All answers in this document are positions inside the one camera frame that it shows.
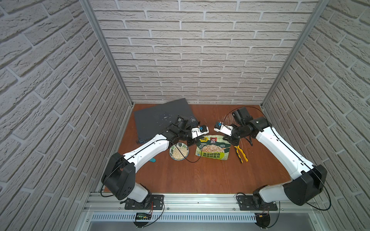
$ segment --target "black cable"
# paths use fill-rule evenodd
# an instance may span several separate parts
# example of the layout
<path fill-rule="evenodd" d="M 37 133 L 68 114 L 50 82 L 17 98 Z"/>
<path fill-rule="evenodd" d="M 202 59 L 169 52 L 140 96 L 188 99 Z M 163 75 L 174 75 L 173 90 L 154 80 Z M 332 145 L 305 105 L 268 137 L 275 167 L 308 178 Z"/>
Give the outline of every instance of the black cable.
<path fill-rule="evenodd" d="M 235 199 L 236 199 L 236 201 L 238 202 L 238 204 L 239 204 L 239 200 L 238 200 L 238 194 L 243 194 L 244 196 L 247 196 L 247 195 L 245 195 L 244 193 L 242 193 L 242 192 L 238 192 L 236 195 L 235 195 Z"/>
<path fill-rule="evenodd" d="M 274 135 L 276 136 L 276 138 L 278 139 L 278 141 L 280 141 L 286 148 L 288 148 L 304 165 L 306 165 L 306 167 L 309 169 L 309 170 L 312 170 L 305 162 L 303 162 L 302 160 L 301 160 L 301 158 L 299 158 L 299 156 L 297 156 L 284 142 L 282 142 L 281 140 L 280 140 L 280 138 L 276 135 L 276 133 L 274 132 L 274 130 L 271 128 L 271 130 L 272 130 L 272 132 L 274 133 Z M 310 205 L 311 207 L 314 207 L 314 208 L 316 208 L 316 209 L 318 209 L 318 210 L 321 210 L 321 211 L 327 211 L 327 210 L 329 210 L 330 208 L 331 208 L 331 206 L 332 206 L 332 200 L 331 200 L 331 198 L 330 198 L 330 195 L 329 195 L 329 192 L 327 191 L 327 189 L 326 189 L 326 187 L 325 187 L 325 185 L 324 185 L 324 183 L 321 181 L 321 179 L 320 179 L 320 177 L 312 170 L 312 172 L 316 175 L 316 177 L 320 180 L 320 182 L 323 184 L 323 186 L 324 186 L 324 189 L 325 189 L 325 191 L 326 191 L 326 194 L 327 194 L 327 196 L 328 196 L 328 199 L 329 199 L 329 206 L 326 208 L 326 209 L 322 209 L 322 208 L 317 208 L 317 207 L 315 207 L 315 206 L 313 206 L 313 205 L 311 205 L 310 203 L 308 203 L 308 202 L 306 202 L 306 204 L 308 204 L 308 205 Z"/>
<path fill-rule="evenodd" d="M 102 186 L 101 186 L 101 188 L 100 188 L 100 195 L 102 196 L 102 197 L 111 197 L 111 196 L 114 196 L 113 194 L 112 195 L 109 195 L 109 196 L 103 196 L 103 193 L 102 193 L 102 191 L 103 191 L 103 187 L 104 187 L 104 183 L 108 180 L 108 178 L 115 172 L 115 170 L 117 170 L 122 164 L 124 164 L 125 162 L 127 162 L 129 159 L 131 159 L 131 158 L 133 158 L 134 156 L 136 156 L 139 152 L 141 152 L 141 151 L 143 151 L 145 148 L 147 148 L 148 146 L 146 146 L 146 147 L 144 147 L 143 149 L 141 149 L 141 150 L 139 150 L 137 153 L 135 153 L 135 154 L 133 154 L 132 156 L 130 156 L 127 160 L 122 156 L 121 158 L 123 158 L 123 160 L 121 161 L 121 163 L 119 163 L 118 164 L 118 167 L 117 168 L 115 168 L 112 172 L 111 172 L 111 174 L 109 174 L 109 176 L 107 177 L 107 178 L 105 178 L 105 180 L 104 180 L 104 182 L 103 182 L 103 184 L 102 184 Z"/>
<path fill-rule="evenodd" d="M 197 162 L 197 161 L 199 161 L 200 159 L 201 159 L 201 157 L 202 157 L 202 155 L 200 155 L 200 157 L 196 160 L 196 161 L 190 161 L 190 160 L 188 160 L 184 155 L 183 155 L 183 153 L 180 151 L 180 149 L 177 147 L 177 145 L 175 145 L 172 141 L 170 141 L 170 140 L 167 140 L 168 142 L 170 142 L 171 144 L 173 144 L 178 150 L 179 150 L 179 152 L 181 153 L 181 155 L 185 158 L 185 160 L 187 160 L 187 161 L 189 161 L 190 163 L 195 163 L 195 162 Z"/>
<path fill-rule="evenodd" d="M 139 152 L 141 152 L 141 151 L 143 151 L 144 149 L 146 149 L 147 147 L 149 147 L 150 145 L 152 145 L 152 144 L 154 144 L 156 141 L 154 141 L 154 142 L 152 142 L 151 144 L 149 144 L 148 146 L 146 146 L 146 147 L 144 147 L 143 149 L 141 149 L 141 150 L 139 150 L 137 153 L 135 153 L 135 154 L 133 154 L 132 156 L 130 156 L 130 158 L 128 158 L 127 160 L 126 159 L 124 159 L 123 161 L 121 161 L 121 163 L 119 163 L 118 164 L 118 167 L 116 168 L 116 169 L 114 169 L 112 172 L 111 172 L 111 174 L 109 174 L 109 176 L 107 177 L 107 178 L 105 178 L 105 180 L 104 180 L 104 182 L 103 182 L 103 184 L 102 184 L 102 186 L 101 186 L 101 188 L 100 188 L 100 195 L 102 196 L 102 197 L 111 197 L 111 196 L 114 196 L 113 194 L 112 195 L 109 195 L 109 196 L 104 196 L 103 194 L 102 194 L 102 191 L 103 191 L 103 187 L 104 187 L 104 183 L 107 181 L 107 179 L 115 172 L 115 170 L 117 170 L 123 163 L 125 163 L 125 162 L 127 162 L 129 159 L 131 159 L 131 158 L 133 158 L 134 156 L 136 156 Z M 199 157 L 199 159 L 197 159 L 196 161 L 190 161 L 190 160 L 188 160 L 184 155 L 183 155 L 183 153 L 180 151 L 180 149 L 177 147 L 177 145 L 175 145 L 172 141 L 170 141 L 170 140 L 167 140 L 168 142 L 170 142 L 171 144 L 173 144 L 178 150 L 179 150 L 179 152 L 181 153 L 181 155 L 187 160 L 187 161 L 189 161 L 190 163 L 195 163 L 195 162 L 197 162 L 197 161 L 199 161 L 200 160 L 200 158 L 202 157 L 202 156 L 200 156 Z"/>
<path fill-rule="evenodd" d="M 255 108 L 255 107 L 252 107 L 252 106 L 244 106 L 244 107 L 240 107 L 240 108 L 236 108 L 236 109 L 233 109 L 232 111 L 230 111 L 229 113 L 227 113 L 226 115 L 225 115 L 225 118 L 223 119 L 223 122 L 222 122 L 222 124 L 224 125 L 225 124 L 225 120 L 226 120 L 226 117 L 231 113 L 231 112 L 233 112 L 233 111 L 235 111 L 235 110 L 238 110 L 238 109 L 241 109 L 241 108 Z M 258 108 L 255 108 L 255 109 L 257 109 L 257 110 L 259 110 L 261 113 L 262 113 L 262 115 L 266 118 L 266 116 L 264 115 L 264 113 L 260 110 L 260 109 L 258 109 Z"/>
<path fill-rule="evenodd" d="M 150 224 L 148 224 L 148 225 L 144 225 L 144 226 L 137 226 L 137 227 L 139 227 L 139 228 L 148 227 L 149 225 L 151 225 L 151 224 L 153 224 L 154 222 L 158 221 L 158 219 L 162 216 L 162 214 L 163 214 L 163 212 L 164 212 L 164 202 L 163 202 L 163 201 L 161 201 L 160 199 L 154 199 L 153 201 L 155 201 L 155 200 L 162 202 L 162 204 L 163 204 L 163 210 L 162 210 L 162 213 L 161 213 L 161 214 L 159 215 L 159 217 L 158 217 L 155 221 L 153 221 L 152 223 L 150 223 Z"/>
<path fill-rule="evenodd" d="M 275 221 L 275 223 L 273 223 L 271 226 L 269 226 L 269 227 L 266 227 L 266 229 L 268 229 L 268 228 L 271 228 L 271 227 L 273 227 L 275 224 L 276 224 L 276 222 L 278 221 L 278 219 L 279 219 L 279 216 L 280 216 L 280 201 L 279 201 L 279 213 L 277 214 L 277 218 L 276 218 L 276 221 Z"/>
<path fill-rule="evenodd" d="M 100 195 L 102 197 L 111 197 L 111 196 L 114 196 L 113 194 L 112 195 L 109 195 L 109 196 L 104 196 L 102 194 L 102 191 L 103 191 L 103 187 L 104 187 L 104 183 L 107 181 L 107 179 L 114 173 L 115 170 L 117 170 L 123 163 L 125 163 L 125 161 L 121 161 L 121 163 L 118 164 L 118 167 L 116 169 L 114 169 L 111 174 L 109 174 L 109 176 L 104 180 L 103 184 L 101 185 L 101 188 L 100 188 Z"/>

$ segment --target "wooden table surface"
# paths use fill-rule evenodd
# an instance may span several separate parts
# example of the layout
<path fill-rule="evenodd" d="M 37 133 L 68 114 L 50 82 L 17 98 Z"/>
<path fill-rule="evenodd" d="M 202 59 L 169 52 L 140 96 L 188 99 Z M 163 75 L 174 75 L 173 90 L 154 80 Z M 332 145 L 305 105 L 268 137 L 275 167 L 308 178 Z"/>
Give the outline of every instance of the wooden table surface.
<path fill-rule="evenodd" d="M 136 104 L 134 111 L 155 106 L 156 104 Z M 216 121 L 223 121 L 225 115 L 243 105 L 190 105 L 201 125 L 207 125 L 209 135 L 222 135 L 213 130 Z M 262 116 L 254 108 L 247 108 L 253 118 Z M 225 124 L 235 123 L 232 115 Z M 140 145 L 138 140 L 134 113 L 132 113 L 118 152 L 124 154 Z M 257 140 L 253 146 L 242 139 L 242 146 L 248 162 L 239 162 L 235 149 L 230 148 L 228 160 L 215 160 L 205 157 L 196 163 L 186 160 L 176 161 L 166 150 L 157 156 L 155 163 L 147 162 L 136 174 L 136 182 L 156 193 L 252 193 L 263 185 L 274 185 L 290 180 L 282 164 L 273 154 Z M 195 161 L 196 145 L 189 147 L 188 159 Z"/>

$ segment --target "brick wall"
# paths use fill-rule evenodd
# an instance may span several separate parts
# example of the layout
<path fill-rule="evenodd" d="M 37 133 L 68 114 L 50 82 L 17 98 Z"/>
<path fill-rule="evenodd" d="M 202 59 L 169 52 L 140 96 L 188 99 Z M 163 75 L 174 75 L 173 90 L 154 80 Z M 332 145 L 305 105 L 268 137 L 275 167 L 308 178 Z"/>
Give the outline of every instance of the brick wall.
<path fill-rule="evenodd" d="M 0 230 L 73 230 L 128 107 L 77 0 L 0 1 Z"/>
<path fill-rule="evenodd" d="M 264 106 L 294 148 L 328 170 L 331 230 L 370 229 L 370 9 L 331 0 Z M 321 193 L 321 208 L 329 205 Z"/>
<path fill-rule="evenodd" d="M 261 103 L 316 1 L 91 0 L 134 102 Z"/>

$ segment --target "yellow pliers handle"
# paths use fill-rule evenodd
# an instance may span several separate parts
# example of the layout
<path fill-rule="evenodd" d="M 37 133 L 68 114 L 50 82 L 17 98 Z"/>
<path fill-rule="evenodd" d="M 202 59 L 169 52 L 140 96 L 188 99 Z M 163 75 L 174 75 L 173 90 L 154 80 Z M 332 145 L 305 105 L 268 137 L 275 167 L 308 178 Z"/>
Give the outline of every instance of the yellow pliers handle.
<path fill-rule="evenodd" d="M 239 147 L 239 145 L 236 147 L 236 149 L 237 149 L 238 151 L 240 151 L 240 152 L 241 152 L 241 154 L 243 155 L 243 157 L 244 157 L 245 161 L 246 161 L 246 162 L 248 162 L 247 157 L 245 156 L 245 154 L 244 154 L 243 150 Z"/>
<path fill-rule="evenodd" d="M 242 163 L 243 163 L 243 160 L 242 160 L 242 158 L 241 158 L 241 157 L 240 157 L 240 155 L 239 155 L 238 148 L 237 148 L 236 146 L 234 146 L 234 148 L 235 148 L 235 150 L 236 150 L 236 155 L 238 156 L 239 161 L 240 161 L 240 163 L 242 164 Z"/>

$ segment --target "green bag label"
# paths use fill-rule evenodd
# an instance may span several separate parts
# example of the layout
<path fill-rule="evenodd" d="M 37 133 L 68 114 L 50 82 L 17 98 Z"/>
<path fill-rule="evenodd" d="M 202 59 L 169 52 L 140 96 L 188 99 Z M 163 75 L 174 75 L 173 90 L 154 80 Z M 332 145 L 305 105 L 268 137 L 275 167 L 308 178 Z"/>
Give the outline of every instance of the green bag label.
<path fill-rule="evenodd" d="M 231 144 L 220 135 L 204 136 L 196 143 L 195 154 L 218 160 L 227 160 Z"/>

